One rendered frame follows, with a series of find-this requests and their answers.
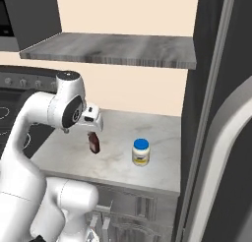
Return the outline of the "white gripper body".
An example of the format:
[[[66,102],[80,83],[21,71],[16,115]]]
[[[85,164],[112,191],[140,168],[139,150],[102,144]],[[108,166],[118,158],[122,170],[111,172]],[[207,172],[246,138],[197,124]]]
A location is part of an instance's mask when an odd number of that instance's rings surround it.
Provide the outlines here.
[[[97,118],[83,116],[79,120],[79,124],[89,132],[101,132],[103,130],[103,119],[101,115]]]

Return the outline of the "dark red ketchup bottle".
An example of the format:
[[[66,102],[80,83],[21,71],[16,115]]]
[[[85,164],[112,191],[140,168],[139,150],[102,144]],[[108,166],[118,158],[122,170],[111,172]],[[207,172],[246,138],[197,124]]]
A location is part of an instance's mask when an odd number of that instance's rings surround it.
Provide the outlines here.
[[[95,132],[89,132],[89,144],[90,144],[90,150],[93,153],[99,153],[100,152],[100,146],[99,146],[99,139]]]

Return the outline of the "mayonnaise jar with blue lid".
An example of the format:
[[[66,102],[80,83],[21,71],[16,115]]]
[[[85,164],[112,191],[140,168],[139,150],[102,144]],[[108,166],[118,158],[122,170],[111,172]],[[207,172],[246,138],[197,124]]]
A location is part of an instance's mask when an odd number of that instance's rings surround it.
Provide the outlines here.
[[[136,139],[132,147],[132,161],[137,166],[146,166],[150,161],[151,148],[146,139]]]

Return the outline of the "black stove with hob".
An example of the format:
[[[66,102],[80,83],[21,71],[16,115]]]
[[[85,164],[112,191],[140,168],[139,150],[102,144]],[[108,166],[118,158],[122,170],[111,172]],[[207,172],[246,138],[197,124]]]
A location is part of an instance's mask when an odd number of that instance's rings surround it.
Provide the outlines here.
[[[22,94],[29,89],[56,94],[56,91],[51,89],[50,83],[56,82],[58,72],[46,68],[0,65],[0,158],[11,133],[16,118],[16,107]],[[12,79],[10,86],[5,84],[6,78]],[[27,80],[25,88],[20,86],[21,79]],[[42,82],[40,89],[34,86],[36,80]],[[53,131],[52,127],[33,123],[24,143],[25,155],[31,158]]]

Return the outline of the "black microwave oven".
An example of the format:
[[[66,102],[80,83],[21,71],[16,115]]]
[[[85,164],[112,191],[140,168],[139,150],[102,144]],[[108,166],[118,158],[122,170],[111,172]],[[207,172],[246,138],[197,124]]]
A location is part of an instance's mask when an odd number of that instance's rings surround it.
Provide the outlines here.
[[[5,0],[0,0],[0,51],[19,51],[19,45],[14,36]]]

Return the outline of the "grey wooden wall shelf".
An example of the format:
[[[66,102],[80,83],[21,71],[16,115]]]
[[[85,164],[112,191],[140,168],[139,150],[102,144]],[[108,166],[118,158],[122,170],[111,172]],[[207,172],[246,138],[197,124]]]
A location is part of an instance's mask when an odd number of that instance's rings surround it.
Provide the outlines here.
[[[195,70],[190,36],[62,32],[20,52],[22,59]]]

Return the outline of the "dark grey wall cupboard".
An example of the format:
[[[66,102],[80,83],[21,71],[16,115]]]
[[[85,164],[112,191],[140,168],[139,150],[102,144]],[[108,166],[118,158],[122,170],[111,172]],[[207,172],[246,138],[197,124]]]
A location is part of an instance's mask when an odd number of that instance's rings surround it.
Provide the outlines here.
[[[5,0],[5,3],[19,51],[62,31],[57,0]]]

